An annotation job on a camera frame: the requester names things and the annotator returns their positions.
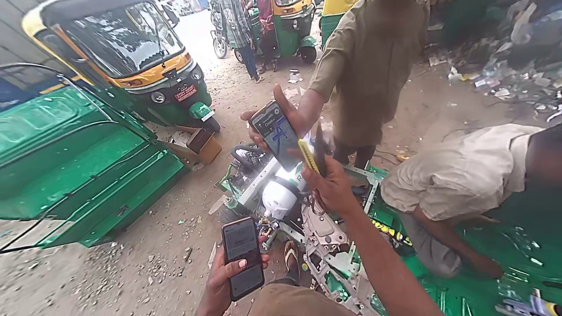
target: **yellow handle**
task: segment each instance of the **yellow handle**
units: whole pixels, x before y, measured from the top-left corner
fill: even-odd
[[[299,139],[298,147],[301,149],[302,156],[304,156],[305,162],[309,168],[320,173],[318,166],[316,166],[316,162],[314,162],[314,156],[312,155],[312,152],[310,152],[309,144],[307,144],[304,139]]]

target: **foot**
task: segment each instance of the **foot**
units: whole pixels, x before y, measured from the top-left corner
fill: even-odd
[[[298,247],[297,244],[290,240],[285,243],[285,265],[287,266],[287,272],[292,269],[296,269],[298,271],[298,276],[301,276],[301,270],[298,268]]]

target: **phone screen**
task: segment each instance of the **phone screen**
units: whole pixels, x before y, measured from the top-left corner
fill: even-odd
[[[251,218],[228,224],[223,228],[227,262],[246,259],[247,268],[230,278],[230,293],[238,300],[264,284],[261,253],[257,233]]]
[[[252,119],[252,124],[264,137],[283,169],[287,172],[293,170],[299,160],[288,149],[298,151],[298,137],[277,102],[268,104],[265,111],[260,111]]]

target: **tire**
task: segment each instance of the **tire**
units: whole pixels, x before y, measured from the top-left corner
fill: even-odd
[[[202,125],[203,128],[208,130],[210,133],[220,132],[219,122],[217,122],[213,117],[208,118],[206,121],[203,122]]]
[[[215,55],[220,59],[226,58],[227,48],[226,42],[220,38],[212,40],[212,46],[215,49]]]
[[[312,64],[316,60],[316,48],[314,47],[301,47],[301,58],[305,64]]]
[[[235,213],[233,210],[229,209],[225,205],[221,205],[219,217],[220,217],[220,223],[222,225],[229,224],[239,219],[242,219],[240,215],[238,215],[237,213]]]
[[[240,51],[237,48],[234,49],[234,55],[236,56],[236,59],[238,60],[238,62],[240,62],[240,64],[244,63],[244,58],[242,57],[242,53],[240,53]]]

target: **sandal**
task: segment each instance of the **sandal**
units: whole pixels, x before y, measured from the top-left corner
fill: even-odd
[[[285,244],[285,267],[287,267],[287,271],[289,271],[289,256],[293,255],[295,261],[297,262],[297,270],[298,270],[298,277],[301,277],[301,270],[298,268],[298,248],[294,241],[288,241]]]

